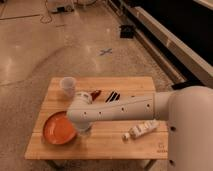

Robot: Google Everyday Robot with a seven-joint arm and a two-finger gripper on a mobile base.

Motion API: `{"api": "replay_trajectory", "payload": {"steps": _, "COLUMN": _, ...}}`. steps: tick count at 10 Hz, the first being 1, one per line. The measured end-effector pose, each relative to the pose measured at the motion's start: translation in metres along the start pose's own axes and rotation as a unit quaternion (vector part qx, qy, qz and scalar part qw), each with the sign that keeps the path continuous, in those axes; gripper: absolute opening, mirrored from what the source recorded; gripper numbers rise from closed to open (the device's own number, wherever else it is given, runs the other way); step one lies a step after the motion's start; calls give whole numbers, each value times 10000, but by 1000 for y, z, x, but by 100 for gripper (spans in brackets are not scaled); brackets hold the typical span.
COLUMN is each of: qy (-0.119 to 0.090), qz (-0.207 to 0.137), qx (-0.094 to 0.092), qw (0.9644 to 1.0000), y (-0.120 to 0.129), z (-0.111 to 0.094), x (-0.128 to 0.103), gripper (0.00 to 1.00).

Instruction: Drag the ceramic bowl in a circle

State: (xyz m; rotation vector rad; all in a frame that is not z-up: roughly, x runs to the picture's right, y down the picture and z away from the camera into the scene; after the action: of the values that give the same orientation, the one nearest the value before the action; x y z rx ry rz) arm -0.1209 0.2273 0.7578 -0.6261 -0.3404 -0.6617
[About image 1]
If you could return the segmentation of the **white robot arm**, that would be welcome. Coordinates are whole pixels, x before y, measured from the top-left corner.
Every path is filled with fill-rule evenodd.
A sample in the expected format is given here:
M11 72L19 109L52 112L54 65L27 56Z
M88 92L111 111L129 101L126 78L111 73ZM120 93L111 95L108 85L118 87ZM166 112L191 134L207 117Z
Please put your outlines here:
M166 120L168 171L213 171L213 89L191 86L108 103L75 94L67 116L79 131L95 121Z

